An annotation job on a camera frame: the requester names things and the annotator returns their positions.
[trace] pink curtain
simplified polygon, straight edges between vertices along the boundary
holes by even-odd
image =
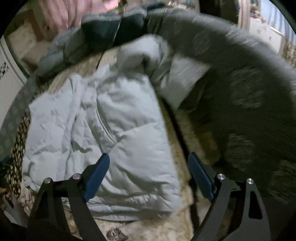
[[[79,26],[85,14],[106,13],[118,6],[118,0],[38,0],[45,20],[56,33]]]

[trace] folded white jacket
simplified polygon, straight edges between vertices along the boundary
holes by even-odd
[[[74,75],[58,93],[44,93],[30,105],[25,185],[37,192],[46,177],[68,179],[105,152],[109,171],[88,202],[94,217],[136,220],[183,208],[155,90],[177,109],[208,68],[146,35],[93,76]]]

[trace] metal screw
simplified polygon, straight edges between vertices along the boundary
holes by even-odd
[[[251,178],[248,178],[248,179],[247,179],[247,183],[249,183],[249,184],[253,184],[253,183],[254,183],[254,181],[253,181],[253,179],[251,179]]]
[[[45,184],[49,184],[51,181],[52,181],[52,179],[51,179],[50,177],[47,177],[47,178],[44,179],[43,182],[44,182]]]
[[[225,179],[225,175],[222,174],[222,173],[218,174],[217,177],[218,177],[218,179],[220,179],[220,180],[224,180],[224,179]]]
[[[81,177],[81,175],[80,175],[79,173],[76,173],[76,174],[74,174],[74,175],[72,176],[72,178],[73,178],[74,180],[79,180],[80,177]]]

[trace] pink cloth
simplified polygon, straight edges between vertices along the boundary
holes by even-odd
[[[49,28],[59,33],[81,24],[85,14],[106,13],[118,0],[38,0]]]

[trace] blue gripper pad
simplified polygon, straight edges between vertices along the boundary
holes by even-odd
[[[201,160],[197,157],[197,155],[194,155],[193,153],[189,154],[188,156],[189,170],[197,186],[200,188],[202,195],[209,201],[212,201],[212,199],[214,198],[213,182],[205,172],[202,165],[204,164],[202,164]]]
[[[96,195],[109,169],[110,158],[108,154],[103,154],[99,161],[100,161],[99,165],[93,171],[92,175],[90,176],[90,178],[86,183],[86,190],[83,195],[85,202],[88,202],[89,199],[93,198]]]

